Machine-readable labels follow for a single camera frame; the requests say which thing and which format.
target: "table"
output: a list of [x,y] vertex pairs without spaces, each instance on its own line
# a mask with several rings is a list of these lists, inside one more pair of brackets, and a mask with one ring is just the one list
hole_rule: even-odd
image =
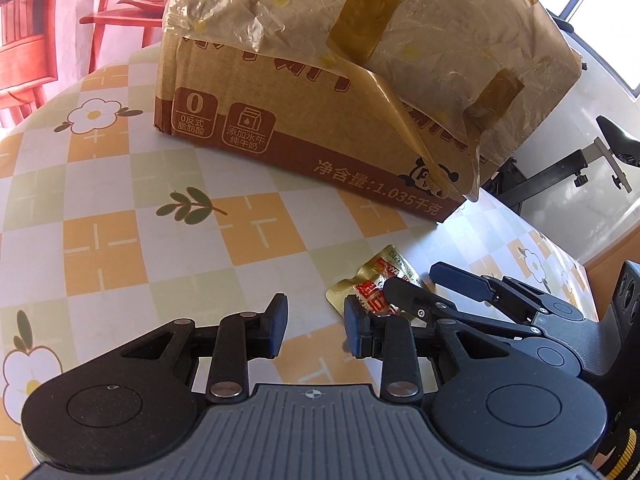
[[[250,363],[252,384],[376,387],[380,363],[344,351],[324,294],[387,244],[425,279],[439,260],[508,274],[596,319],[584,269],[487,193],[434,224],[160,134],[158,55],[150,46],[89,74],[0,142],[1,479],[32,465],[17,421],[39,383],[175,318],[204,325],[261,312],[276,292],[289,298],[286,340],[277,359]],[[205,197],[189,198],[190,216],[177,221],[169,204],[184,199],[170,193],[188,187]],[[207,199],[226,215],[202,210]],[[158,216],[161,206],[172,213]],[[436,291],[461,310],[502,317]]]

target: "snack packet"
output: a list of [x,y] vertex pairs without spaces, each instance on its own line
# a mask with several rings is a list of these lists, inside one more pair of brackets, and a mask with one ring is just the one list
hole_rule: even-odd
[[386,302],[382,294],[382,286],[389,278],[397,276],[414,285],[426,285],[415,272],[414,268],[405,260],[393,245],[388,245],[360,267],[357,274],[350,279],[340,280],[326,292],[326,298],[334,309],[343,316],[344,300],[350,294],[355,294],[363,308],[369,312],[391,312],[411,318],[404,311]]

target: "packing tape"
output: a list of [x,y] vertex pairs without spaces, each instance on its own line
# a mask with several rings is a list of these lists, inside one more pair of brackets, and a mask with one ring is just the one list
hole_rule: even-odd
[[375,50],[400,2],[402,0],[346,0],[326,45],[344,75],[366,97],[375,115],[395,128],[401,139],[422,157],[429,171],[425,177],[429,190],[446,198],[452,183],[431,156],[402,101],[384,78],[361,66]]
[[507,113],[509,106],[523,88],[524,85],[515,74],[503,68],[482,89],[478,98],[462,112],[466,143],[469,146],[474,172],[471,190],[465,198],[472,202],[478,200],[480,188],[480,137]]
[[[384,78],[362,66],[369,60],[401,2],[402,0],[346,0],[326,44],[334,53],[344,75],[366,97],[372,112],[395,128],[401,139],[422,157],[429,170],[425,179],[429,190],[446,198],[454,186],[431,156],[402,101]],[[460,190],[460,193],[472,202],[478,200],[480,188],[480,137],[505,115],[523,88],[524,85],[515,74],[503,68],[463,111],[474,179],[471,188]]]

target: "window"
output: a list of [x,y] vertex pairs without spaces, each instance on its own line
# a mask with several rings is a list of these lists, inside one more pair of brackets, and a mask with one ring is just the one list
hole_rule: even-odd
[[540,0],[633,96],[640,95],[640,0]]

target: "cardboard box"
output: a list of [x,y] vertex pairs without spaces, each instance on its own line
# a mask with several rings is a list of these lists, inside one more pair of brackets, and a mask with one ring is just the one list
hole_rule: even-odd
[[[440,167],[468,189],[473,174],[467,146],[409,109]],[[435,221],[443,221],[464,200],[455,193],[443,200],[424,189],[422,160],[391,126],[367,111],[348,79],[298,62],[166,32],[154,123],[166,134]],[[481,181],[497,168],[481,157]]]
[[[446,175],[397,98],[501,164],[581,74],[538,0],[168,0],[163,28],[351,78],[426,156],[433,189],[449,187]],[[469,163],[479,180],[477,155]],[[457,188],[474,196],[478,185]]]

